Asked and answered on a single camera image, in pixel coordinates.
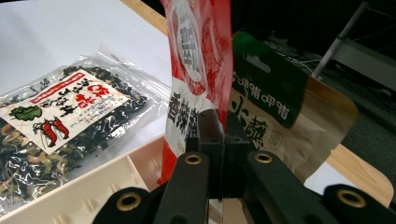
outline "red package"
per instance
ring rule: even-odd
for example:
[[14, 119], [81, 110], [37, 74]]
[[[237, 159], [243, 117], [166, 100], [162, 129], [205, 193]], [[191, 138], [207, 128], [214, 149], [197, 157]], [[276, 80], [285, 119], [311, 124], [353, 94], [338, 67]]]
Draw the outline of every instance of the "red package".
[[163, 147], [163, 174], [172, 174], [186, 138], [197, 131], [197, 115], [216, 110], [225, 130], [233, 78], [229, 0], [161, 0], [168, 20], [172, 92]]

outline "table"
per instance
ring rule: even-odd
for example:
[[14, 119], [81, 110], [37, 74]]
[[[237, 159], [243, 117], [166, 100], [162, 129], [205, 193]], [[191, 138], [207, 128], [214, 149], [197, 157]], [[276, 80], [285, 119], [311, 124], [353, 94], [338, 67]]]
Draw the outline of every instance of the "table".
[[[95, 11], [113, 13], [98, 15]], [[0, 71], [5, 74], [0, 83], [0, 94], [33, 81], [60, 65], [68, 65], [81, 54], [93, 54], [100, 46], [110, 48], [121, 58], [134, 62], [171, 85], [166, 20], [141, 1], [6, 3], [0, 5], [0, 20]], [[165, 116], [155, 119], [139, 130], [133, 141], [94, 161], [81, 172], [146, 144], [163, 134], [164, 124]], [[343, 146], [333, 151], [311, 180], [308, 187], [318, 191], [328, 184], [351, 183], [385, 206], [389, 205], [393, 195], [391, 184], [381, 173]]]

